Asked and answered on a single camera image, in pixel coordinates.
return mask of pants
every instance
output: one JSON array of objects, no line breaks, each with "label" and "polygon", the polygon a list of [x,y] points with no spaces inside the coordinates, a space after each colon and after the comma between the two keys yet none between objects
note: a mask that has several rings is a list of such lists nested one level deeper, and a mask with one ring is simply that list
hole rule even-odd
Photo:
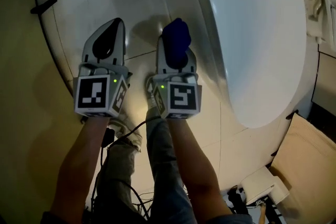
[{"label": "pants", "polygon": [[[157,108],[147,112],[146,119],[158,116]],[[196,223],[190,201],[183,189],[172,139],[166,120],[156,119],[146,124],[147,151],[154,178],[154,200],[150,222]],[[98,223],[144,223],[131,201],[131,184],[136,150],[125,143],[109,149],[97,183],[94,218]]]}]

